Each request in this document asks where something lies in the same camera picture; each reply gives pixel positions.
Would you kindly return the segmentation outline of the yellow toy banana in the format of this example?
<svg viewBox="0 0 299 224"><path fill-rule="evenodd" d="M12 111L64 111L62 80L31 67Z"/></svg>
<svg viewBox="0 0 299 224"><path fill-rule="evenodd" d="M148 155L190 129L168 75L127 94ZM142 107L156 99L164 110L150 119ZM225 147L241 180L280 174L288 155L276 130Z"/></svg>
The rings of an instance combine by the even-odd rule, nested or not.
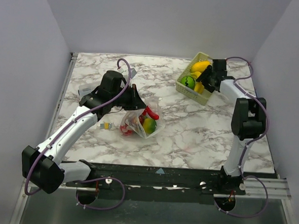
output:
<svg viewBox="0 0 299 224"><path fill-rule="evenodd" d="M204 86L201 82L197 82L197 78L201 75L200 71L195 71L191 73L191 77L195 80L195 86L194 91L196 91L199 94L202 94L204 92Z"/></svg>

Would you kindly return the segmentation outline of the clear zip top bag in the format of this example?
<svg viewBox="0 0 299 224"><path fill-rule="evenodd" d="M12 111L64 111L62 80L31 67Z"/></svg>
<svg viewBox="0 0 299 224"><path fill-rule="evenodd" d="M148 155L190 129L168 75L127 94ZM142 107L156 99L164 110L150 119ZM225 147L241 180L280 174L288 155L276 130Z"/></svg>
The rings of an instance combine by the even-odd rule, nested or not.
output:
<svg viewBox="0 0 299 224"><path fill-rule="evenodd" d="M123 136L137 135L148 139L156 136L165 128L165 122L158 99L146 99L145 109L127 111L119 130Z"/></svg>

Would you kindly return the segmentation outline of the green toy bell pepper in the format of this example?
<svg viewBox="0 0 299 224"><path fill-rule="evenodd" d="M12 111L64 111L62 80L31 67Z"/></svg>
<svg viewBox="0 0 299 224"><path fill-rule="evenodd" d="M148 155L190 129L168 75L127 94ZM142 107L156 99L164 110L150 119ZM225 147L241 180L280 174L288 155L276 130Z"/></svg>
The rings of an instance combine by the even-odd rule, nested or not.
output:
<svg viewBox="0 0 299 224"><path fill-rule="evenodd" d="M155 132L157 126L157 122L152 118L144 119L142 127L146 134L152 134Z"/></svg>

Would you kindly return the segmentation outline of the dark red toy apple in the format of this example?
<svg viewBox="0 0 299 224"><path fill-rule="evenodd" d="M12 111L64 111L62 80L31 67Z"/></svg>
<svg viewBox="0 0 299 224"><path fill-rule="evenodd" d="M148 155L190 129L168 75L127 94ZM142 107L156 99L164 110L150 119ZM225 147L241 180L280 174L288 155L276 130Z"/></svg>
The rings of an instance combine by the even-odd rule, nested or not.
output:
<svg viewBox="0 0 299 224"><path fill-rule="evenodd" d="M139 116L138 119L139 119L140 124L143 125L145 117L144 116Z"/></svg>

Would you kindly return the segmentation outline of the red toy bell pepper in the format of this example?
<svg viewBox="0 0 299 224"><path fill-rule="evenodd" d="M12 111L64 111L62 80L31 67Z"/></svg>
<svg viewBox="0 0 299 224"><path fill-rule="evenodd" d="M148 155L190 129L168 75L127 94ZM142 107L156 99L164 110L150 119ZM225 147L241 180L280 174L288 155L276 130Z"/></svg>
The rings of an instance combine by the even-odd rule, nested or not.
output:
<svg viewBox="0 0 299 224"><path fill-rule="evenodd" d="M129 128L127 124L120 126L121 134L124 136L130 136L133 133L133 130Z"/></svg>

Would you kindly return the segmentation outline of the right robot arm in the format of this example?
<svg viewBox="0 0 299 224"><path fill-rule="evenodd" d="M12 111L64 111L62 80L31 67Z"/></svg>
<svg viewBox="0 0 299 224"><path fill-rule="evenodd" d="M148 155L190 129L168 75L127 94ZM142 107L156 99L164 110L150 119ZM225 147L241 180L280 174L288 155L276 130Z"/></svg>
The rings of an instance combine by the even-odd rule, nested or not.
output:
<svg viewBox="0 0 299 224"><path fill-rule="evenodd" d="M225 59L214 59L197 78L205 90L218 91L234 105L231 130L234 141L223 165L227 176L242 175L244 163L252 145L265 136L267 129L266 100L257 98L237 84L227 72Z"/></svg>

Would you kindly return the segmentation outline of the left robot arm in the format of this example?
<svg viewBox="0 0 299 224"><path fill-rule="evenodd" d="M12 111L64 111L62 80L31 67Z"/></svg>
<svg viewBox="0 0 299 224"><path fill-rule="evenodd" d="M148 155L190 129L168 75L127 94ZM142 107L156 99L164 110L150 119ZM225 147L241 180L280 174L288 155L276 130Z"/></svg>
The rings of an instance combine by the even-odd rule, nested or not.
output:
<svg viewBox="0 0 299 224"><path fill-rule="evenodd" d="M81 98L74 113L54 134L38 146L27 146L22 151L22 175L28 182L48 194L65 182L76 180L84 187L94 184L96 176L90 163L79 161L62 165L63 157L83 133L113 107L128 111L146 108L136 85L131 84L132 75L107 71L100 84Z"/></svg>

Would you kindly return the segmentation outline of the yellow toy lemon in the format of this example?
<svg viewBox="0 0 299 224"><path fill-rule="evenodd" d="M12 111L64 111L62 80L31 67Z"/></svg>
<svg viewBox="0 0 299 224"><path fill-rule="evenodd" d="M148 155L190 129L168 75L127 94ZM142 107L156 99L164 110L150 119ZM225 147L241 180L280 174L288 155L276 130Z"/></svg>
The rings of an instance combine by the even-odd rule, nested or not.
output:
<svg viewBox="0 0 299 224"><path fill-rule="evenodd" d="M190 72L203 72L211 63L209 61L199 61L192 65Z"/></svg>

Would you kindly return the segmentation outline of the cream plastic basket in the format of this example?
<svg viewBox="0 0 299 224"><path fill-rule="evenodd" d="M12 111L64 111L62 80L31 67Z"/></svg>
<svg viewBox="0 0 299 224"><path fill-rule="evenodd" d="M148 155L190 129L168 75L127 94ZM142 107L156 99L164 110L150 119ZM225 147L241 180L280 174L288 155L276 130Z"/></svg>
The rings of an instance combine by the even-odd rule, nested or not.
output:
<svg viewBox="0 0 299 224"><path fill-rule="evenodd" d="M219 91L224 80L233 80L228 75L225 59L212 59L199 52L176 80L177 92L201 105L205 105L214 91Z"/></svg>

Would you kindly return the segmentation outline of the red toy chili pepper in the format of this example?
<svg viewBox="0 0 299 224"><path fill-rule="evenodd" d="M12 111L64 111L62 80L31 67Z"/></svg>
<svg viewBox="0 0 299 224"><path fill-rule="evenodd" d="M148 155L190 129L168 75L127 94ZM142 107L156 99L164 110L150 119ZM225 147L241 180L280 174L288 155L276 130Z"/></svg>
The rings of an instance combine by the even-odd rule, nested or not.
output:
<svg viewBox="0 0 299 224"><path fill-rule="evenodd" d="M145 110L142 112L143 116L148 115L150 118L154 119L155 121L159 119L159 115L154 113L149 106L145 108Z"/></svg>

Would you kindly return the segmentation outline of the small yellow sticker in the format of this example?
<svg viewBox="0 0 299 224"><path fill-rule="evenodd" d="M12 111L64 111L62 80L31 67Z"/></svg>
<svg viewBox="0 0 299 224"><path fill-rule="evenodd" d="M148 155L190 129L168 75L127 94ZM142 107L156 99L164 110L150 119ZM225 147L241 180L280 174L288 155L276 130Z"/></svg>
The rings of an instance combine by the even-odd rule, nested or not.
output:
<svg viewBox="0 0 299 224"><path fill-rule="evenodd" d="M100 124L100 129L109 130L113 127L112 123L105 122Z"/></svg>

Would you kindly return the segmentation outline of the clear plastic screw box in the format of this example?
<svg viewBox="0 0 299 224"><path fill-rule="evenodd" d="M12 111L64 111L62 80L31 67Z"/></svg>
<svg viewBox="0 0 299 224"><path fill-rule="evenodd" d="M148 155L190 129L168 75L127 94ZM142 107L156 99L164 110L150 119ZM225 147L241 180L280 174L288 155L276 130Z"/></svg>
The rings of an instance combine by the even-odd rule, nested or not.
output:
<svg viewBox="0 0 299 224"><path fill-rule="evenodd" d="M96 88L96 85L94 85L94 84L80 85L78 88L79 97L82 98L85 95L90 94L95 88Z"/></svg>

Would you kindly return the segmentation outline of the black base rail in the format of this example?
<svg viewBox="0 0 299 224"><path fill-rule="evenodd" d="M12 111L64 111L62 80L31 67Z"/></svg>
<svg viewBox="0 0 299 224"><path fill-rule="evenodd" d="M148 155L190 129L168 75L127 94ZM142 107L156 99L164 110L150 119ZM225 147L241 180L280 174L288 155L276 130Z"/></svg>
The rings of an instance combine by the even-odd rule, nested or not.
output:
<svg viewBox="0 0 299 224"><path fill-rule="evenodd" d="M95 163L88 183L67 182L83 197L132 201L201 203L214 196L244 195L239 177L224 177L218 170Z"/></svg>

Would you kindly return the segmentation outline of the aluminium frame rail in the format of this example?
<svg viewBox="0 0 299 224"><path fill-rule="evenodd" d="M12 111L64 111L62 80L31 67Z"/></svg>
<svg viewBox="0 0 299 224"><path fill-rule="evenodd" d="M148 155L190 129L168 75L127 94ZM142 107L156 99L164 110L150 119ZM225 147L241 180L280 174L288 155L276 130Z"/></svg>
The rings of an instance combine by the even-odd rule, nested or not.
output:
<svg viewBox="0 0 299 224"><path fill-rule="evenodd" d="M265 188L263 187L264 184L264 186L267 189L269 199L275 199L275 200L291 199L291 193L286 179L262 178L260 180L262 183L260 183L257 179L253 179L253 178L249 178L244 181L244 185L245 185L244 197L259 198L259 199L265 198L266 191Z"/></svg>

